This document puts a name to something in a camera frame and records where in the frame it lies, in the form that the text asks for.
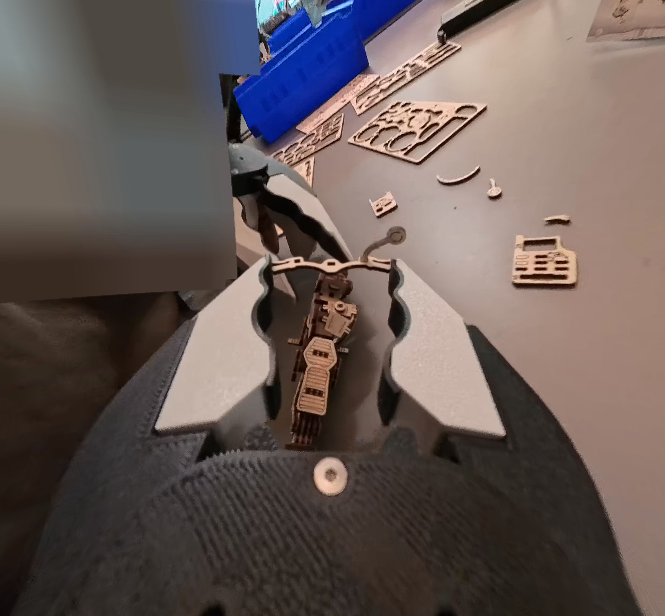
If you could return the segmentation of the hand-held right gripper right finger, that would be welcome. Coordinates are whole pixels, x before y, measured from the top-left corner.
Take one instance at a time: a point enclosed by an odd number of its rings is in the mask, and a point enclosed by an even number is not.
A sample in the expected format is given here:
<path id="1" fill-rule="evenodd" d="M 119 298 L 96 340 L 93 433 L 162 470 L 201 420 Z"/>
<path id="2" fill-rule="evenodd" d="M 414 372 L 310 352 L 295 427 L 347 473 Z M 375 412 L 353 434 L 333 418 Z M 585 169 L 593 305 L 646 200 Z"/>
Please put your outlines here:
<path id="1" fill-rule="evenodd" d="M 503 442 L 505 425 L 462 316 L 401 259 L 391 261 L 388 293 L 382 426 L 413 430 L 425 452 L 449 437 Z"/>

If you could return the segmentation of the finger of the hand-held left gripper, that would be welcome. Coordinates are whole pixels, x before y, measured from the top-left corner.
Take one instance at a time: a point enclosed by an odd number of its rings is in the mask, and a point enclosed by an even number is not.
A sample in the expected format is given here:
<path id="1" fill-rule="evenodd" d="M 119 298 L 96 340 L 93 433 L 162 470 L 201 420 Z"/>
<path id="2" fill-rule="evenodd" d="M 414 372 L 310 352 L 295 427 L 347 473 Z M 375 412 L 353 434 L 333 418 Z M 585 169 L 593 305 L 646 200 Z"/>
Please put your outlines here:
<path id="1" fill-rule="evenodd" d="M 313 238 L 303 233 L 292 220 L 286 220 L 286 228 L 284 228 L 278 221 L 276 224 L 276 232 L 278 238 L 278 250 L 274 259 L 285 260 L 290 257 L 302 257 L 308 260 L 312 255 L 316 242 Z M 297 293 L 293 288 L 287 273 L 280 273 L 274 275 L 275 287 L 297 301 Z"/>
<path id="2" fill-rule="evenodd" d="M 320 247 L 339 262 L 351 261 L 351 252 L 324 206 L 302 184 L 284 174 L 270 176 L 262 202 L 271 218 L 284 228 L 285 221 L 292 220 L 314 239 L 315 248 Z"/>

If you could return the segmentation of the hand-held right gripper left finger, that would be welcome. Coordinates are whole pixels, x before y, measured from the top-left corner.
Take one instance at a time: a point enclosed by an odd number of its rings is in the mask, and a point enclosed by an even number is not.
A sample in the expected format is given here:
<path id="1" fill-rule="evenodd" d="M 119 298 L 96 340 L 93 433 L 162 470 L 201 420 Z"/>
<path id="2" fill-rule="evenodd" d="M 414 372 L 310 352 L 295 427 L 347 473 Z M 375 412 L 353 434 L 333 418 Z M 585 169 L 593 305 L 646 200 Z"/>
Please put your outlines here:
<path id="1" fill-rule="evenodd" d="M 206 432 L 223 450 L 240 450 L 277 416 L 272 265 L 270 255 L 255 262 L 196 314 L 155 423 L 159 435 Z"/>

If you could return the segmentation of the wooden handlebar piece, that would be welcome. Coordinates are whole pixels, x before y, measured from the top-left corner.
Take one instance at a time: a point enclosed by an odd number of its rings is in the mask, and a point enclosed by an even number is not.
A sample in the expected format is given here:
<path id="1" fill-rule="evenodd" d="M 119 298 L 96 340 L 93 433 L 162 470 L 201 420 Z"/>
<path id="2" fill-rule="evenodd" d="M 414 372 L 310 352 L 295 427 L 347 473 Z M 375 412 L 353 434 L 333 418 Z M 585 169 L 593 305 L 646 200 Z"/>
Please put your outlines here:
<path id="1" fill-rule="evenodd" d="M 354 260 L 349 262 L 339 262 L 335 259 L 327 259 L 323 262 L 307 261 L 302 257 L 291 257 L 281 261 L 271 263 L 273 274 L 287 273 L 297 270 L 311 270 L 325 275 L 337 275 L 351 270 L 381 271 L 389 273 L 392 269 L 392 261 L 368 257 L 367 260 Z"/>

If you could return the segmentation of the wooden motorcycle model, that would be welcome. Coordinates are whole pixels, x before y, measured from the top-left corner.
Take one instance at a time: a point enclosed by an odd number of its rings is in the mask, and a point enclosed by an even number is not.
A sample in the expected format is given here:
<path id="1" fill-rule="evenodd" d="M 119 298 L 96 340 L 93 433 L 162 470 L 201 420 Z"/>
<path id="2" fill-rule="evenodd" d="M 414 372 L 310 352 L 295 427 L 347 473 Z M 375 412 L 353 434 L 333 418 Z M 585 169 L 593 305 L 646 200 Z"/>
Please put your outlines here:
<path id="1" fill-rule="evenodd" d="M 348 300 L 352 290 L 346 271 L 321 273 L 301 336 L 289 339 L 297 351 L 287 450 L 306 451 L 316 445 L 343 355 L 348 353 L 344 343 L 358 317 L 357 305 Z"/>

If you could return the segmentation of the grey desk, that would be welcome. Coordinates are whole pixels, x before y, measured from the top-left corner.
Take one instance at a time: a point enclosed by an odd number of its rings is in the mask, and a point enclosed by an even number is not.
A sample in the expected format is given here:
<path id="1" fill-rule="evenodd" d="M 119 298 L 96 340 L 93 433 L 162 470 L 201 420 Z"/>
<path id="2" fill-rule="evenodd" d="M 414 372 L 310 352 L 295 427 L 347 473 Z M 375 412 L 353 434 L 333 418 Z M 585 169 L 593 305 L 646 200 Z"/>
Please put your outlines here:
<path id="1" fill-rule="evenodd" d="M 664 42 L 588 43 L 601 0 L 520 0 L 393 100 L 487 105 L 421 165 L 347 139 L 389 104 L 345 110 L 314 190 L 358 254 L 398 255 L 476 325 L 558 417 L 613 523 L 635 595 L 664 614 Z M 470 181 L 443 186 L 480 165 Z M 487 197 L 489 179 L 502 188 Z M 390 191 L 398 209 L 375 218 Z M 547 225 L 550 215 L 567 225 Z M 570 287 L 515 286 L 515 237 L 560 236 Z"/>

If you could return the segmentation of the person's left hand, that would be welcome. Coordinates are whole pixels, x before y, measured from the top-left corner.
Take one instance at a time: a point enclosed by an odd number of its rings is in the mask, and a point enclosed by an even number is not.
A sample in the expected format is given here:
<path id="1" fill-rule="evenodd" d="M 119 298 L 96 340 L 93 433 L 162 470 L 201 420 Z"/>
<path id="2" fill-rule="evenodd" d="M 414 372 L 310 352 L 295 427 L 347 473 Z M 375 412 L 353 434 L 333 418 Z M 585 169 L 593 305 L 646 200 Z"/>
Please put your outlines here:
<path id="1" fill-rule="evenodd" d="M 261 236 L 262 245 L 270 254 L 278 255 L 280 245 L 275 222 L 264 205 L 258 204 L 257 207 L 257 230 Z"/>

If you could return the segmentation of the wooden sheet with gear parts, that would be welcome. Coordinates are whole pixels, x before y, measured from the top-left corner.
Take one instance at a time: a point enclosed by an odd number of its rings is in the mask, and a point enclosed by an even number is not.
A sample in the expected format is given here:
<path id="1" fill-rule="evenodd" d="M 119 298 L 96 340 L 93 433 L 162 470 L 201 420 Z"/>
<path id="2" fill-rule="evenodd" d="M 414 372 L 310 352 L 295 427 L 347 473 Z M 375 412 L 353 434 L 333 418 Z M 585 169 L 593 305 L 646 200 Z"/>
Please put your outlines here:
<path id="1" fill-rule="evenodd" d="M 345 115 L 338 113 L 316 127 L 312 132 L 290 143 L 271 155 L 271 158 L 289 167 L 310 159 L 317 152 L 340 140 Z"/>

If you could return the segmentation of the wooden grid panel piece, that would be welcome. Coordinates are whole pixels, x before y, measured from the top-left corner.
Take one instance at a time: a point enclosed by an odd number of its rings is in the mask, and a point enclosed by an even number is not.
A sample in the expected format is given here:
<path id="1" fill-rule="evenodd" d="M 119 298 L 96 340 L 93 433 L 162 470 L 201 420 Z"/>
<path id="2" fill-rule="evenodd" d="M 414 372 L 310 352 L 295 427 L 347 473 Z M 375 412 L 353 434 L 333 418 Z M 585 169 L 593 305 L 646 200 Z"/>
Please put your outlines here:
<path id="1" fill-rule="evenodd" d="M 573 287 L 578 281 L 578 262 L 560 236 L 515 237 L 511 282 L 515 286 Z"/>

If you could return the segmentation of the pale wooden parts sheet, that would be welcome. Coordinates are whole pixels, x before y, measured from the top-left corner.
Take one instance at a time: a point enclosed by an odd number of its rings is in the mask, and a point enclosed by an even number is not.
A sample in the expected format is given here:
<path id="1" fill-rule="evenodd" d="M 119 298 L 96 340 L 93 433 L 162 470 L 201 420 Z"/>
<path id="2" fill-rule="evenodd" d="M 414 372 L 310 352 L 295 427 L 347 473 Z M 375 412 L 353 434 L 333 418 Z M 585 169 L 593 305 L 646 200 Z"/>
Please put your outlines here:
<path id="1" fill-rule="evenodd" d="M 359 74 L 325 103 L 311 113 L 307 118 L 296 125 L 295 129 L 303 134 L 309 134 L 332 116 L 344 109 L 361 91 L 379 78 L 378 74 Z"/>

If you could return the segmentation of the curved toothed wooden piece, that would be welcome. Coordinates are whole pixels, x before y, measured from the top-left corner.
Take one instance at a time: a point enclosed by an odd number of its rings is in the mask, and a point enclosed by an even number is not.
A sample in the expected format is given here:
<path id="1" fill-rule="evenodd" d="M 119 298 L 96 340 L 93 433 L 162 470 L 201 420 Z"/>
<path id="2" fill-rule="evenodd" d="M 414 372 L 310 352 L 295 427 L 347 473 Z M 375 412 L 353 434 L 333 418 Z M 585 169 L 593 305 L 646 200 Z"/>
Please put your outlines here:
<path id="1" fill-rule="evenodd" d="M 478 165 L 473 170 L 470 170 L 469 172 L 465 173 L 462 176 L 458 176 L 456 178 L 443 178 L 440 175 L 436 175 L 436 180 L 439 184 L 443 186 L 458 186 L 460 184 L 464 184 L 470 181 L 470 179 L 473 179 L 475 176 L 478 175 L 480 170 L 481 166 Z"/>

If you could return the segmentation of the person's dark clothing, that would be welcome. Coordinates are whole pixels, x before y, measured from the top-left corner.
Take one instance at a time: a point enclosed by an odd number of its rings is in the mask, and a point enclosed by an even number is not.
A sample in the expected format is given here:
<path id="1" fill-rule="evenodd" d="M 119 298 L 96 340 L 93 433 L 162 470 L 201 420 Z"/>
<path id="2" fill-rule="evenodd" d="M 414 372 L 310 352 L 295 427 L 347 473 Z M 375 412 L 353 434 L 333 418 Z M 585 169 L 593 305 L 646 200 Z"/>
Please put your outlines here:
<path id="1" fill-rule="evenodd" d="M 187 315 L 177 293 L 1 304 L 2 615 L 82 439 Z"/>

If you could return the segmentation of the long wooden parts sheet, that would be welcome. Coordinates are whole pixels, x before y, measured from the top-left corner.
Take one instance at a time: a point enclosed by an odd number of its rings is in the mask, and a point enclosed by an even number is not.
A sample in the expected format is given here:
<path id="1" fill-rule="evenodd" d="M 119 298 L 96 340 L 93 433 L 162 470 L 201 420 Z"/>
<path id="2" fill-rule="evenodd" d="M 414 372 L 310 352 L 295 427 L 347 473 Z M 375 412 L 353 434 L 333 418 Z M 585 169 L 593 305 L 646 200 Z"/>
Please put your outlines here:
<path id="1" fill-rule="evenodd" d="M 453 41 L 445 44 L 432 43 L 418 55 L 363 88 L 351 101 L 355 113 L 361 115 L 367 112 L 460 50 L 461 45 Z"/>

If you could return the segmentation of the wooden sheet frame large cutouts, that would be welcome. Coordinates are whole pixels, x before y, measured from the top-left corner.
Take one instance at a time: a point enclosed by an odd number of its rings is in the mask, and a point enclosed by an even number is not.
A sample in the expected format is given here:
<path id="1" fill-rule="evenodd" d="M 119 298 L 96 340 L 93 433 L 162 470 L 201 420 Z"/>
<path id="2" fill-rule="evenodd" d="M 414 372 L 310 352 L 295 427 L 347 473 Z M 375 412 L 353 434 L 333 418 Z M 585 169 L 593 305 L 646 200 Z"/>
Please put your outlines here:
<path id="1" fill-rule="evenodd" d="M 396 101 L 358 129 L 348 143 L 419 165 L 486 110 L 482 103 Z"/>

